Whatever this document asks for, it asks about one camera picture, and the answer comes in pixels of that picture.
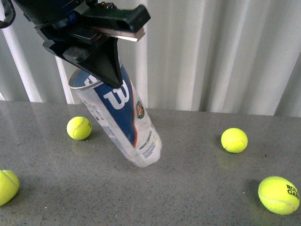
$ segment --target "tennis ball can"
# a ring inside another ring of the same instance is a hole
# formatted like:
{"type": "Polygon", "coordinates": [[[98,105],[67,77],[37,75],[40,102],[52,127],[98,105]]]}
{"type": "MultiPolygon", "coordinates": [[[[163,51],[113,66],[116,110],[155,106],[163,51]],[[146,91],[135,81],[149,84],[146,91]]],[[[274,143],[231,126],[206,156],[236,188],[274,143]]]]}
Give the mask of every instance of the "tennis ball can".
{"type": "Polygon", "coordinates": [[[123,84],[119,89],[78,69],[69,86],[102,126],[123,155],[138,167],[160,158],[162,143],[125,68],[120,65],[123,84]]]}

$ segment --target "speckled gray surface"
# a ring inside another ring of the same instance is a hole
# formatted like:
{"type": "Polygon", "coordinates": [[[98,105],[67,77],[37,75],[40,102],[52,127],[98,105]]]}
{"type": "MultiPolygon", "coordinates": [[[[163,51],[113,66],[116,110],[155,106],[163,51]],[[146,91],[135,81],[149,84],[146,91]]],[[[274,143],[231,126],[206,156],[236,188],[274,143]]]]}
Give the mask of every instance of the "speckled gray surface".
{"type": "Polygon", "coordinates": [[[301,209],[281,216],[260,203],[261,180],[278,175],[301,189],[301,119],[148,110],[161,136],[161,159],[127,161],[83,105],[0,102],[0,169],[20,180],[0,207],[2,226],[297,226],[301,209]],[[86,116],[87,140],[66,124],[86,116]],[[238,127],[249,137],[240,154],[220,136],[238,127]]]}

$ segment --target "blue label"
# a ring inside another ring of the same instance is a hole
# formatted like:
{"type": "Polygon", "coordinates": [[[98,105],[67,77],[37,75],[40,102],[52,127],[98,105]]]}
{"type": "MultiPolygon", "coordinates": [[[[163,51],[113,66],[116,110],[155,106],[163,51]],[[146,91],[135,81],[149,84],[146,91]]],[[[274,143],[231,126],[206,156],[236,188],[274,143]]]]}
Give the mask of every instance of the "blue label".
{"type": "MultiPolygon", "coordinates": [[[[123,84],[119,89],[114,89],[103,83],[95,87],[94,90],[125,136],[135,147],[137,132],[134,125],[135,109],[133,89],[124,66],[121,66],[120,70],[123,84]]],[[[83,87],[96,81],[99,80],[89,73],[81,71],[73,81],[73,86],[83,87]]]]}

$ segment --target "tennis ball seam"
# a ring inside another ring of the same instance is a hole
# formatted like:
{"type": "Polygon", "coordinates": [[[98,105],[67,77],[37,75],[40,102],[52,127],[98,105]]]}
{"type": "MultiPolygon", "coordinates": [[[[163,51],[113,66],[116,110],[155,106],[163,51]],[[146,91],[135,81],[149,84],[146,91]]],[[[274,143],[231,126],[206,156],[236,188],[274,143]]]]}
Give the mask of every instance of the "tennis ball seam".
{"type": "Polygon", "coordinates": [[[283,203],[283,204],[285,204],[285,205],[288,205],[288,206],[290,206],[290,207],[292,208],[293,212],[297,210],[297,209],[295,209],[295,207],[294,207],[292,204],[287,203],[287,202],[285,202],[285,201],[269,199],[269,198],[265,197],[264,195],[262,195],[261,192],[259,193],[259,195],[260,195],[262,198],[264,198],[265,200],[267,200],[267,201],[270,201],[270,202],[277,202],[277,203],[283,203]]]}
{"type": "Polygon", "coordinates": [[[74,131],[73,131],[73,137],[75,137],[75,138],[77,138],[76,136],[75,136],[75,132],[84,124],[84,122],[86,121],[86,119],[84,118],[84,117],[82,117],[82,119],[83,119],[83,121],[80,123],[80,125],[78,125],[75,129],[74,129],[74,131]]]}
{"type": "Polygon", "coordinates": [[[235,140],[240,140],[244,143],[245,147],[247,146],[247,143],[242,138],[233,138],[233,139],[228,140],[228,142],[226,144],[226,149],[228,148],[228,145],[235,140]]]}
{"type": "Polygon", "coordinates": [[[15,184],[15,182],[5,173],[1,170],[2,173],[5,174],[5,176],[16,186],[16,189],[18,189],[18,186],[15,184]]]}

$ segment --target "yellow tennis ball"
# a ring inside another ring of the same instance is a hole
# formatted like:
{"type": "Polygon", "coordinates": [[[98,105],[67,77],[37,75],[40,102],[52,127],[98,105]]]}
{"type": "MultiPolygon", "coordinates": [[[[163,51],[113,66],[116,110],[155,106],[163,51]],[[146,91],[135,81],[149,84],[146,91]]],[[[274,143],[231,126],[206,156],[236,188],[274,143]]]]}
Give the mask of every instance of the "yellow tennis ball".
{"type": "Polygon", "coordinates": [[[19,180],[10,170],[0,170],[0,206],[11,200],[19,189],[19,180]]]}
{"type": "Polygon", "coordinates": [[[85,117],[74,117],[67,124],[67,132],[69,136],[76,140],[83,140],[87,138],[91,131],[92,125],[85,117]]]}
{"type": "Polygon", "coordinates": [[[221,142],[228,152],[239,153],[247,147],[248,137],[241,129],[230,128],[223,132],[221,142]]]}
{"type": "Polygon", "coordinates": [[[281,177],[265,178],[259,184],[258,195],[268,210],[281,215],[294,212],[300,204],[297,188],[281,177]]]}

